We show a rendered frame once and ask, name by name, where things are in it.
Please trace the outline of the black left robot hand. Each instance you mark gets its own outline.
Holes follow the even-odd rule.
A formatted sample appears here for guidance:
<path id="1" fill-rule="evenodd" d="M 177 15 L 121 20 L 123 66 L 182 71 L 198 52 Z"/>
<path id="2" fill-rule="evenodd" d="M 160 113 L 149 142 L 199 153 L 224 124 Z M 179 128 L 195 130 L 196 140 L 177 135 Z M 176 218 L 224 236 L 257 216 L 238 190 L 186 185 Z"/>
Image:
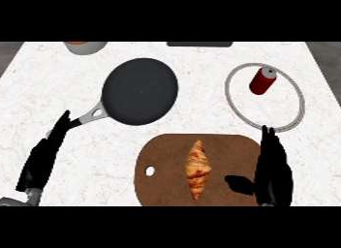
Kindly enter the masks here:
<path id="1" fill-rule="evenodd" d="M 70 130 L 70 114 L 71 112 L 67 110 L 55 124 L 49 137 L 42 139 L 30 150 L 17 185 L 18 192 L 24 192 L 27 189 L 43 189 L 46 186 L 56 154 Z"/>

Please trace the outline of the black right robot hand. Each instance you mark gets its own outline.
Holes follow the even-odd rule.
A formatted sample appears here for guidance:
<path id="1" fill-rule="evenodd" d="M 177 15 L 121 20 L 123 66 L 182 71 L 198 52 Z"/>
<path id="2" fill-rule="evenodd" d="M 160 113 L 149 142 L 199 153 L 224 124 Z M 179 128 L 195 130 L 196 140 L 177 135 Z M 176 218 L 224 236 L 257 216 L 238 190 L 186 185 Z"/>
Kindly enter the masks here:
<path id="1" fill-rule="evenodd" d="M 294 178 L 286 152 L 273 128 L 263 126 L 261 154 L 255 179 L 227 175 L 224 181 L 236 193 L 255 196 L 260 206 L 288 207 L 292 203 Z"/>

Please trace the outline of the golden croissant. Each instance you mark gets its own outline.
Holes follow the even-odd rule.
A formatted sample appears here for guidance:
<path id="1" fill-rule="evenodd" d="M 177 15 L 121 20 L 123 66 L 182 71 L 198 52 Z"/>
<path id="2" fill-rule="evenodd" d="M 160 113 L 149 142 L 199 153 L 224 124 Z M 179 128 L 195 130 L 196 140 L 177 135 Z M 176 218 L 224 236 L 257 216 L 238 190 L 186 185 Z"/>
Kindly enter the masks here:
<path id="1" fill-rule="evenodd" d="M 191 191 L 191 196 L 195 201 L 199 200 L 201 195 L 205 191 L 208 175 L 213 167 L 207 158 L 204 143 L 198 139 L 188 152 L 185 171 L 186 180 Z"/>

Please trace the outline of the brown wooden cutting board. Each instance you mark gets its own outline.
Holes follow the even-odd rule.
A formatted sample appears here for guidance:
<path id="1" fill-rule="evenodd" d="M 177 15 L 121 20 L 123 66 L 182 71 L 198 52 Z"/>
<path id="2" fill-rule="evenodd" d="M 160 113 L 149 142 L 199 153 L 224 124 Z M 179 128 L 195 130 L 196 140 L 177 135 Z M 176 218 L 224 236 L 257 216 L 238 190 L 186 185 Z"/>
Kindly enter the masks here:
<path id="1" fill-rule="evenodd" d="M 186 181 L 186 157 L 195 141 L 202 142 L 211 165 L 207 188 L 194 200 Z M 227 175 L 254 180 L 260 144 L 241 135 L 164 134 L 145 144 L 135 168 L 135 192 L 142 205 L 257 206 L 254 196 L 233 192 Z"/>

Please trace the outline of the dark grey frying pan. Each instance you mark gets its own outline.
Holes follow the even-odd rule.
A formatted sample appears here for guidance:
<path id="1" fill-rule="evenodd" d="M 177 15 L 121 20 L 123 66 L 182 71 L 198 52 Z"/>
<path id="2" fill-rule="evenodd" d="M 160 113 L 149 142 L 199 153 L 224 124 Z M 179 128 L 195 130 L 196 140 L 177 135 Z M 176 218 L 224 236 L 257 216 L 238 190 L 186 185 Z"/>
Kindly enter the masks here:
<path id="1" fill-rule="evenodd" d="M 171 67 L 154 58 L 135 58 L 111 71 L 95 108 L 70 122 L 70 128 L 111 117 L 139 126 L 160 120 L 177 98 L 177 78 Z"/>

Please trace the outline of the red can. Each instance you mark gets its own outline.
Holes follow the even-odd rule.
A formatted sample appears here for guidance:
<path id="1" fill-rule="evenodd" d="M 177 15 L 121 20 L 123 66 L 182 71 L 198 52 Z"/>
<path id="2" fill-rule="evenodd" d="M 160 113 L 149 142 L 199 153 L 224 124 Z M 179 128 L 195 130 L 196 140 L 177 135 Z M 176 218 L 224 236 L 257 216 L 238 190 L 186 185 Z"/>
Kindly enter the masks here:
<path id="1" fill-rule="evenodd" d="M 258 71 L 250 83 L 250 90 L 255 95 L 263 95 L 276 81 L 276 70 L 264 66 Z"/>

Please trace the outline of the grey bowl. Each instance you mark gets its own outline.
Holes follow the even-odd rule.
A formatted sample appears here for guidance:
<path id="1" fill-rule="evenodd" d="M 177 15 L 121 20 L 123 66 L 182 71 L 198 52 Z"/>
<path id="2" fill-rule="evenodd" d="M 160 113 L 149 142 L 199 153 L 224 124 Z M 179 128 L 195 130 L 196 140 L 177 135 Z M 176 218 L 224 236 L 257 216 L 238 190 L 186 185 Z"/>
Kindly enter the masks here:
<path id="1" fill-rule="evenodd" d="M 65 42 L 70 52 L 76 55 L 90 55 L 107 45 L 107 42 Z"/>

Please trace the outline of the dark grey flat appliance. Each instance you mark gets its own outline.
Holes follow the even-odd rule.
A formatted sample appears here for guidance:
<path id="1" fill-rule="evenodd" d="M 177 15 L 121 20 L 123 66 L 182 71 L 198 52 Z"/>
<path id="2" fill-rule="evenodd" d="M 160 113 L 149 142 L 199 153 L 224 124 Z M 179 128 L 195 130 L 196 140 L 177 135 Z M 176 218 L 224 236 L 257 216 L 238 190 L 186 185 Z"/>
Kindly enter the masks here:
<path id="1" fill-rule="evenodd" d="M 233 42 L 167 42 L 170 47 L 230 47 Z"/>

